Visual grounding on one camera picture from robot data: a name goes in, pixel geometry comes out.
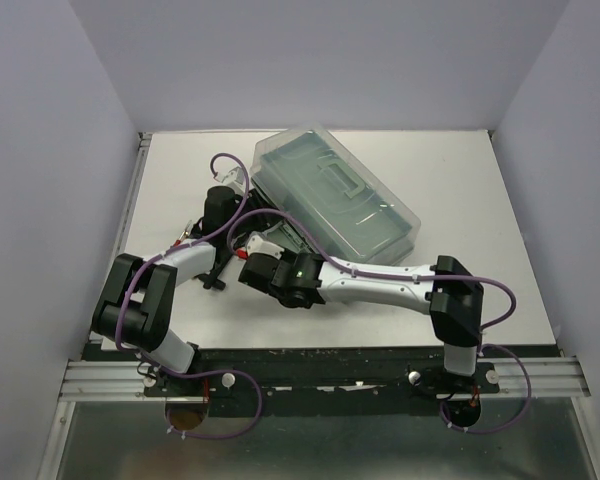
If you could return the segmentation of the small steel claw hammer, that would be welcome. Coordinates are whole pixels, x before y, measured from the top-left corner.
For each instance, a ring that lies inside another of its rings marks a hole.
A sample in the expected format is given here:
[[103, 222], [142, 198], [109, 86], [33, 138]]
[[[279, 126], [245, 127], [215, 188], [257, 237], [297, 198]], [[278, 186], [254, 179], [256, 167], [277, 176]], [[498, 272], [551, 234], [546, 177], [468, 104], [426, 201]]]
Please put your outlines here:
[[216, 253], [213, 267], [207, 273], [197, 276], [197, 279], [203, 283], [203, 288], [206, 290], [223, 291], [226, 288], [226, 283], [220, 279], [220, 275], [228, 265], [232, 258], [229, 251], [221, 250]]

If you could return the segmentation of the green plastic tool box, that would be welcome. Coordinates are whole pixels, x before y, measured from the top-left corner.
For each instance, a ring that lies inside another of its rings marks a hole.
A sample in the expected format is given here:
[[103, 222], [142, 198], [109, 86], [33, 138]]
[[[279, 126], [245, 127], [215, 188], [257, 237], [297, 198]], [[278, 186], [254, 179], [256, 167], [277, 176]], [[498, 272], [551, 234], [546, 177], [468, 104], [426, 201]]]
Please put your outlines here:
[[250, 179], [330, 256], [394, 266], [415, 248], [420, 219], [319, 125], [257, 142]]

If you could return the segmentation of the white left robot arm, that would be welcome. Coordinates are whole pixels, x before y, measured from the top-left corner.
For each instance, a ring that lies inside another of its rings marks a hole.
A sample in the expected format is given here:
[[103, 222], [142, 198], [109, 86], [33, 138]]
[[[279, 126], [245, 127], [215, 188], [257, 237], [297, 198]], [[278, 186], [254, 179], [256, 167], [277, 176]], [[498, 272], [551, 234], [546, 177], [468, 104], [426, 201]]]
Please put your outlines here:
[[181, 395], [200, 387], [202, 372], [193, 364], [197, 347], [170, 328], [175, 290], [196, 278], [205, 289], [225, 288], [219, 276], [232, 257], [227, 233], [247, 199], [227, 186], [209, 189], [201, 220], [173, 247], [149, 259], [114, 259], [96, 303], [91, 331], [167, 369], [168, 384]]

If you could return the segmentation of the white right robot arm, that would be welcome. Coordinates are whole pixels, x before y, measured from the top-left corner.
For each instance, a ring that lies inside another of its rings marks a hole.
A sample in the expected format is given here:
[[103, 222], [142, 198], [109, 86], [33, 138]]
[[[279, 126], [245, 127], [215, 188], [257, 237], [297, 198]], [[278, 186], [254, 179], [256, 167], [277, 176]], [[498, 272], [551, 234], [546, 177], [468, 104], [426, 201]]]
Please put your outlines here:
[[238, 280], [291, 309], [363, 302], [423, 314], [444, 345], [442, 384], [460, 392], [476, 380], [484, 288], [454, 257], [399, 267], [356, 265], [310, 253], [258, 252], [247, 256]]

